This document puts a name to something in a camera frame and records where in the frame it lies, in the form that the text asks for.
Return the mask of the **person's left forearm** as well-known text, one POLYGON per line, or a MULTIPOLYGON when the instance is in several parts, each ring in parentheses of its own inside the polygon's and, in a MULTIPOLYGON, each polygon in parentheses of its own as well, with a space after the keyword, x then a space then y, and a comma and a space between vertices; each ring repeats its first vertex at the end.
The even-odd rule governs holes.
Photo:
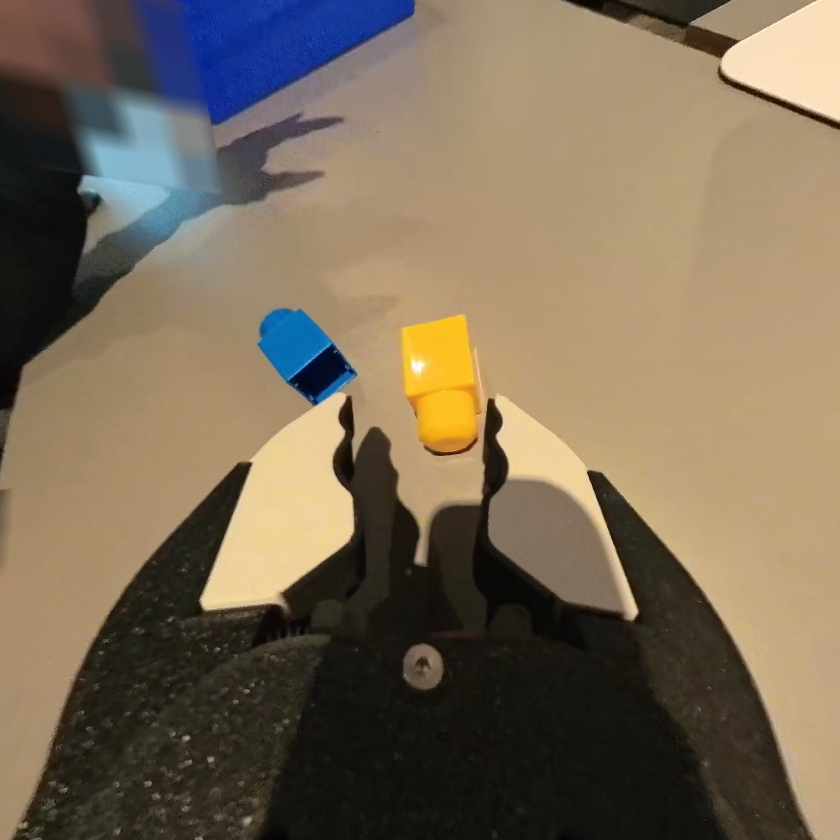
POLYGON ((88 231, 80 181, 78 174, 2 159, 2 407, 72 303, 88 231))

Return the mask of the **blue plastic bin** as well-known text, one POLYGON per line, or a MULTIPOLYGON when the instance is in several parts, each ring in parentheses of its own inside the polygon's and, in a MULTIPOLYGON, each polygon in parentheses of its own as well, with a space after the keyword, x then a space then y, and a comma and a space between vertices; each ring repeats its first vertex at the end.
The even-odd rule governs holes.
POLYGON ((414 1, 132 2, 162 96, 219 124, 413 16, 414 1))

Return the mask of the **yellow one-stud block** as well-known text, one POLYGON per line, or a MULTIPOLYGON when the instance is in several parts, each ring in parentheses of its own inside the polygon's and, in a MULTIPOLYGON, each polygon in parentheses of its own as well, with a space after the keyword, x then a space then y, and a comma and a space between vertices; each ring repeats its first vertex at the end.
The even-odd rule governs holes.
POLYGON ((435 455, 467 450, 478 438, 480 378, 466 316, 402 329, 403 389, 422 446, 435 455))

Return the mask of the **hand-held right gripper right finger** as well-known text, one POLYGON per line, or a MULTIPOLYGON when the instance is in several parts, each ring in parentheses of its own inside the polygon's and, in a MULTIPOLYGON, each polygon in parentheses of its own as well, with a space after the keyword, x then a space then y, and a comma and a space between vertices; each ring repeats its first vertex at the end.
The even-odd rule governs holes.
POLYGON ((510 398, 489 400, 484 437, 488 547, 559 601, 639 614, 583 459, 510 398))

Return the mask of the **blue one-stud block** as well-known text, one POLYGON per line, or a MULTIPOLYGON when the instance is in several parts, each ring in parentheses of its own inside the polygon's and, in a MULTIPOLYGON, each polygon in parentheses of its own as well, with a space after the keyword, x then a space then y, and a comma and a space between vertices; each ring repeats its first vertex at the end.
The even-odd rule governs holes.
POLYGON ((282 380, 312 405, 357 376, 336 344, 301 309, 269 312, 259 325, 258 346, 282 380))

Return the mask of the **black table pad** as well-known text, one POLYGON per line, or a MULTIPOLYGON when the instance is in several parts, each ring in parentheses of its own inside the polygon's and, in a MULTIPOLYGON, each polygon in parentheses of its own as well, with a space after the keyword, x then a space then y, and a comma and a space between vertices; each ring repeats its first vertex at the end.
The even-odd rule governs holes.
POLYGON ((739 40, 695 22, 725 1, 567 1, 604 18, 640 28, 672 43, 722 58, 739 40))

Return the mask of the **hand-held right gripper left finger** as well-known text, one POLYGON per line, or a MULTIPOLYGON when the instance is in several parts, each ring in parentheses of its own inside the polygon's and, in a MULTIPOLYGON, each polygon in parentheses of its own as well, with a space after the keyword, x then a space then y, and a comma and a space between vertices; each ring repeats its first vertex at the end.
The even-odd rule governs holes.
POLYGON ((334 394, 250 460, 200 606, 310 610, 332 574, 351 588, 363 559, 351 482, 352 399, 334 394))

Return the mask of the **white stand base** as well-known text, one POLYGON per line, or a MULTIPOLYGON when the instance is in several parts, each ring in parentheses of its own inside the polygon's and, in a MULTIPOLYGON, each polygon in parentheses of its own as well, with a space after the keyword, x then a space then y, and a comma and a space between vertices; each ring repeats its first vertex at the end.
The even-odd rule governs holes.
POLYGON ((815 1, 732 46, 719 75, 754 96, 839 125, 839 2, 815 1))

